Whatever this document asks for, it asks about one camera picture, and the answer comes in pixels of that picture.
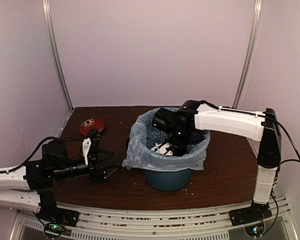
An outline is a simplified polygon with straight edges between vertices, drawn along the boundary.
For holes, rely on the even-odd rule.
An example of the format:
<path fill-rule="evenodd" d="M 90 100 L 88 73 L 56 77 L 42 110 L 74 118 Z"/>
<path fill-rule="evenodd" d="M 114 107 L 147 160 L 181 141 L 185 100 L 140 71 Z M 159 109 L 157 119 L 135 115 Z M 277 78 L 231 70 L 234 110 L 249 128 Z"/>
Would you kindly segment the teal plastic trash bin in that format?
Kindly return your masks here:
<path fill-rule="evenodd" d="M 193 176 L 193 170 L 179 171 L 154 171 L 144 170 L 144 177 L 149 185 L 162 192 L 174 192 L 181 190 Z"/>

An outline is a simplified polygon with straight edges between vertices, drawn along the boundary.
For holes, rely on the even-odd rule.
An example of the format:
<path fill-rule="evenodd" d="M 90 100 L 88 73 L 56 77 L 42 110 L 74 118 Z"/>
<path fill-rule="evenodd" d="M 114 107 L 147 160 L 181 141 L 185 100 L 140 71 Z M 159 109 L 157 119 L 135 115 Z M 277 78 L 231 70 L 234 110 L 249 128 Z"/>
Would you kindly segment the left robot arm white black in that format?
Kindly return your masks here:
<path fill-rule="evenodd" d="M 91 183 L 105 183 L 121 169 L 120 164 L 101 166 L 98 155 L 106 159 L 114 156 L 111 151 L 98 148 L 97 142 L 85 139 L 82 157 L 68 157 L 65 142 L 52 140 L 41 146 L 42 158 L 26 159 L 11 168 L 0 168 L 0 207 L 20 209 L 43 214 L 51 222 L 62 218 L 55 195 L 47 189 L 55 183 L 87 176 Z"/>

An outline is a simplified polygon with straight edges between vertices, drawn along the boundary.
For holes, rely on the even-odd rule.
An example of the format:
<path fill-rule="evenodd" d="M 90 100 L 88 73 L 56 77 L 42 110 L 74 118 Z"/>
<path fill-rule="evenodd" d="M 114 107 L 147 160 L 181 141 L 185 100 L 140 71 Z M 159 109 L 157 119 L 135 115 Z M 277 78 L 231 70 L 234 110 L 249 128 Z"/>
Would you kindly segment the translucent blue trash bag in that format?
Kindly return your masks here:
<path fill-rule="evenodd" d="M 186 154 L 182 156 L 166 156 L 152 150 L 164 143 L 170 133 L 164 133 L 152 125 L 152 120 L 158 108 L 149 110 L 138 116 L 132 125 L 126 158 L 122 166 L 128 169 L 138 168 L 157 172 L 176 172 L 185 169 L 201 171 L 207 157 L 207 148 L 211 140 L 208 130 L 195 132 L 190 137 Z"/>

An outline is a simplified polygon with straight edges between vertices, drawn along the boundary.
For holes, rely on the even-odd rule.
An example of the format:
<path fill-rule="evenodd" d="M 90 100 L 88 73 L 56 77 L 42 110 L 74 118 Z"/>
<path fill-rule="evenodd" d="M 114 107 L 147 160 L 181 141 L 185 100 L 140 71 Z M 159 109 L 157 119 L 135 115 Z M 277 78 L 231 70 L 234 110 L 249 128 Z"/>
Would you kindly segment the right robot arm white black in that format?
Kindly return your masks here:
<path fill-rule="evenodd" d="M 256 221 L 266 212 L 265 205 L 271 197 L 281 163 L 281 133 L 273 109 L 246 111 L 205 100 L 187 100 L 176 111 L 160 108 L 151 123 L 170 134 L 170 148 L 178 157 L 185 154 L 190 135 L 196 131 L 217 131 L 259 142 L 253 205 L 247 208 L 246 216 Z"/>

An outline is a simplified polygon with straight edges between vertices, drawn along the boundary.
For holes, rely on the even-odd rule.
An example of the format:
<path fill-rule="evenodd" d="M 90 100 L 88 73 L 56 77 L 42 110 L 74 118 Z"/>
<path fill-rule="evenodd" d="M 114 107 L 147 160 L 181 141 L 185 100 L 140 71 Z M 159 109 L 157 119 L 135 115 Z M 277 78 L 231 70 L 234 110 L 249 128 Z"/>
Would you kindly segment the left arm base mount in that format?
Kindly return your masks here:
<path fill-rule="evenodd" d="M 32 213 L 43 225 L 43 233 L 48 239 L 59 238 L 67 231 L 67 227 L 76 227 L 80 213 L 65 208 L 41 209 L 40 212 Z"/>

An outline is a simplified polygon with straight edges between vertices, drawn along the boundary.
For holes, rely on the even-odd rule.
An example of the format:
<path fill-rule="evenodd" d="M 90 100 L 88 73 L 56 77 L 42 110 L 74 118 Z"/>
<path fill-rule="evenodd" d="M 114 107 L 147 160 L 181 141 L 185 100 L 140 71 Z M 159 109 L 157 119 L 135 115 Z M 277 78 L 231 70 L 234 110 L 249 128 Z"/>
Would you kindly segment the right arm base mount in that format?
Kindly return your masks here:
<path fill-rule="evenodd" d="M 244 207 L 231 210 L 229 217 L 233 227 L 243 226 L 245 233 L 252 238 L 258 238 L 266 231 L 265 219 L 272 216 L 269 206 Z"/>

